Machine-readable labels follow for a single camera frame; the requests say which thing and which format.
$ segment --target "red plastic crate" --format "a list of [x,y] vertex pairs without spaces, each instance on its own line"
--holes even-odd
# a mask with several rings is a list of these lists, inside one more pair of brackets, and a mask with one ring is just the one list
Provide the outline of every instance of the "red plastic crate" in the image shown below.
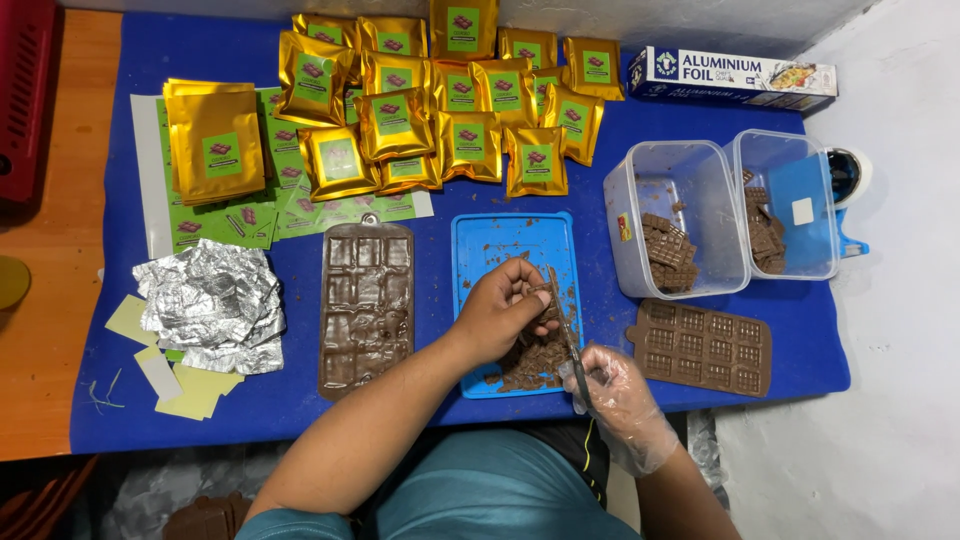
[[30,199],[36,181],[54,0],[0,0],[0,198]]

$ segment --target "teal shirt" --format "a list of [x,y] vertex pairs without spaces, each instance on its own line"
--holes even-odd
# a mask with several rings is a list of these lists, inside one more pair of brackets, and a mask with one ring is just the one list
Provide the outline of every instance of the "teal shirt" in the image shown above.
[[[608,514],[556,451],[514,430],[448,436],[376,510],[379,538],[640,538]],[[337,514],[276,509],[236,540],[352,539]]]

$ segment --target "hand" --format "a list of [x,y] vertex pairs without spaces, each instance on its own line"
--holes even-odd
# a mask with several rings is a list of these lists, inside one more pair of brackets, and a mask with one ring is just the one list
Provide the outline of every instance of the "hand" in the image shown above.
[[460,315],[447,332],[463,347],[469,369],[502,358],[525,328],[536,335],[547,335],[560,327],[557,321],[532,323],[550,305],[550,294],[536,291],[528,295],[527,288],[542,284],[537,267],[516,257],[508,258],[473,284]]
[[[677,433],[667,423],[650,394],[647,381],[631,358],[600,345],[587,345],[580,353],[600,437],[610,447],[613,462],[636,478],[656,471],[676,450]],[[560,366],[564,390],[573,394],[573,408],[583,414],[573,364]]]

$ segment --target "blue tablecloth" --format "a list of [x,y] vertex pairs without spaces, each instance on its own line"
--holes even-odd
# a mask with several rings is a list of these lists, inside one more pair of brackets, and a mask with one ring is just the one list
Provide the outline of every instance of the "blue tablecloth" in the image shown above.
[[[104,329],[127,294],[135,294],[131,268],[147,260],[133,140],[130,94],[159,94],[168,77],[254,82],[276,86],[278,33],[288,22],[127,13],[117,73],[110,150],[104,178],[106,275],[84,348],[74,393],[70,442],[74,453],[139,450],[293,438],[330,403],[317,394],[320,269],[323,238],[286,239],[268,252],[283,283],[288,330],[282,371],[248,377],[220,399],[212,419],[197,422],[154,411],[156,395],[132,355],[143,347]],[[629,57],[623,57],[625,66]],[[587,339],[631,353],[624,330],[636,320],[637,300],[616,284],[601,183],[643,140],[709,139],[723,145],[738,132],[763,128],[802,133],[790,111],[650,103],[608,102],[592,168],[568,163],[567,197],[522,197],[499,202],[503,185],[459,180],[433,195],[436,216],[403,222],[416,239],[416,344],[423,347],[451,324],[450,220],[461,213],[555,212],[574,216],[574,245]],[[774,371],[768,400],[845,390],[850,372],[837,335],[836,310],[826,282],[753,282],[729,296],[690,302],[766,321],[774,337]],[[123,373],[110,400],[90,401],[88,385],[104,392]],[[733,405],[756,400],[652,381],[664,410]],[[494,400],[466,400],[451,391],[433,424],[563,418],[573,415],[565,393]]]

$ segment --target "crumpled aluminium foil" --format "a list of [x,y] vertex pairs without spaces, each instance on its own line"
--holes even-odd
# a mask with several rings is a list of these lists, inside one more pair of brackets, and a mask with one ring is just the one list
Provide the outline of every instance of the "crumpled aluminium foil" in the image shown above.
[[182,363],[240,375],[283,368],[278,281],[263,250],[201,238],[195,248],[133,268],[147,299],[140,319]]

